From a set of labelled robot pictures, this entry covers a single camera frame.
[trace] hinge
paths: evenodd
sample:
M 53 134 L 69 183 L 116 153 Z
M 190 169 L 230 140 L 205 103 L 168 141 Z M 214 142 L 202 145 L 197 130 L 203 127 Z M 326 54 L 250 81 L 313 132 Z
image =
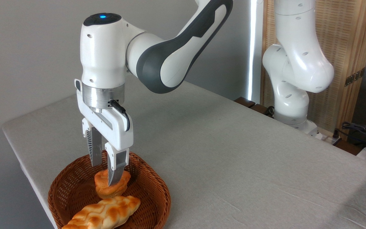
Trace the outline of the hinge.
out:
M 356 73 L 350 75 L 345 79 L 344 86 L 347 87 L 348 85 L 352 84 L 354 81 L 359 80 L 364 74 L 365 68 L 362 68 L 361 70 L 357 71 Z

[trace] electrical cord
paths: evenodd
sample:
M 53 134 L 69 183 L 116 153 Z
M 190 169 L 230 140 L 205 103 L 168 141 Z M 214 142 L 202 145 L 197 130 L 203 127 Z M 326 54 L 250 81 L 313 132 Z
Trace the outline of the electrical cord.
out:
M 110 102 L 110 105 L 112 106 L 112 107 L 114 107 L 115 109 L 117 109 L 117 111 L 119 111 L 121 114 L 123 114 L 123 115 L 125 115 L 125 117 L 126 117 L 126 131 L 128 131 L 129 130 L 129 128 L 131 127 L 131 123 L 130 123 L 130 121 L 129 121 L 129 116 L 128 116 L 128 114 L 126 113 L 126 110 L 125 110 L 125 108 L 123 108 L 117 101 L 115 101 L 115 100 L 112 100 L 111 102 Z
M 343 122 L 342 129 L 352 129 L 357 132 L 360 132 L 363 135 L 366 135 L 366 126 L 365 125 L 358 125 L 355 123 Z
M 337 132 L 339 132 L 339 133 L 341 133 L 341 134 L 343 134 L 343 135 L 345 135 L 345 136 L 349 137 L 349 138 L 352 138 L 352 139 L 356 140 L 356 141 L 366 143 L 366 140 L 364 140 L 364 139 L 360 139 L 360 138 L 357 138 L 357 137 L 355 137 L 355 136 L 349 135 L 349 134 L 347 134 L 347 133 L 345 133 L 345 132 L 342 132 L 340 129 L 335 129 L 335 130 L 336 130 Z
M 268 109 L 265 112 L 265 115 L 273 116 L 274 113 L 275 113 L 275 107 L 274 106 L 269 106 Z

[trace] bread roll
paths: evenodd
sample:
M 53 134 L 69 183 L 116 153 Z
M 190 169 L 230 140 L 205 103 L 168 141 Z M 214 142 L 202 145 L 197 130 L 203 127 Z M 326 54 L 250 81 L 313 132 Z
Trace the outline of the bread roll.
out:
M 123 225 L 141 204 L 138 198 L 114 197 L 85 206 L 62 229 L 113 229 Z
M 94 176 L 94 181 L 96 183 L 96 192 L 101 199 L 113 198 L 116 196 L 121 196 L 126 190 L 126 185 L 128 184 L 131 174 L 128 171 L 122 173 L 121 179 L 117 184 L 108 186 L 108 170 L 99 171 Z

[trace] white wall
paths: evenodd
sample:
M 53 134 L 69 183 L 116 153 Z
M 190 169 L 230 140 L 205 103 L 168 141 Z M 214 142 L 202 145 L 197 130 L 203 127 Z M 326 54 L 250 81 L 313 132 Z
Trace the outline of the white wall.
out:
M 118 13 L 167 39 L 195 10 L 194 0 L 0 0 L 0 127 L 74 94 L 73 79 L 82 72 L 80 27 L 87 16 Z M 246 97 L 249 19 L 248 0 L 234 0 L 230 18 L 193 65 L 187 81 L 230 99 Z M 3 227 L 52 228 L 0 130 Z

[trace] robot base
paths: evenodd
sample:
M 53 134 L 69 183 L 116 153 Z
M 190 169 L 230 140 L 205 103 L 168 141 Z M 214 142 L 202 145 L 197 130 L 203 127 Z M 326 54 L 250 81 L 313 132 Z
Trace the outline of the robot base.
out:
M 295 128 L 295 129 L 298 129 L 298 130 L 306 133 L 307 135 L 313 136 L 320 140 L 323 137 L 323 135 L 321 133 L 319 133 L 319 131 L 317 129 L 317 125 L 314 124 L 314 122 L 307 120 L 307 119 L 300 124 L 289 125 L 289 126 Z

